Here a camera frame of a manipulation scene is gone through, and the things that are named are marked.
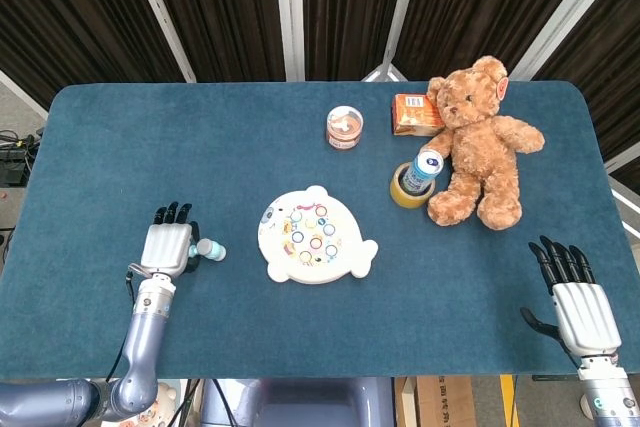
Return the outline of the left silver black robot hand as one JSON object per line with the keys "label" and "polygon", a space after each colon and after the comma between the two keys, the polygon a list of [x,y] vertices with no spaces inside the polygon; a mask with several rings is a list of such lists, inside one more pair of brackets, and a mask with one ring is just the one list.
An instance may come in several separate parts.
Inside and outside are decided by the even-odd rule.
{"label": "left silver black robot hand", "polygon": [[139,262],[146,275],[163,274],[176,279],[198,268],[200,256],[194,248],[200,240],[199,226],[188,220],[191,208],[190,203],[180,206],[174,201],[157,209]]}

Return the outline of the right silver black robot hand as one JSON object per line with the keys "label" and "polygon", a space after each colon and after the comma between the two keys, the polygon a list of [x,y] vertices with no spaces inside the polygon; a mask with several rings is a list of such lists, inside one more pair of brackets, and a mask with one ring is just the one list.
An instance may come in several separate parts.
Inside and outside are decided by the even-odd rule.
{"label": "right silver black robot hand", "polygon": [[557,322],[545,323],[522,307],[520,314],[535,332],[547,336],[572,357],[612,356],[622,345],[606,293],[596,282],[586,255],[542,236],[529,249],[540,267]]}

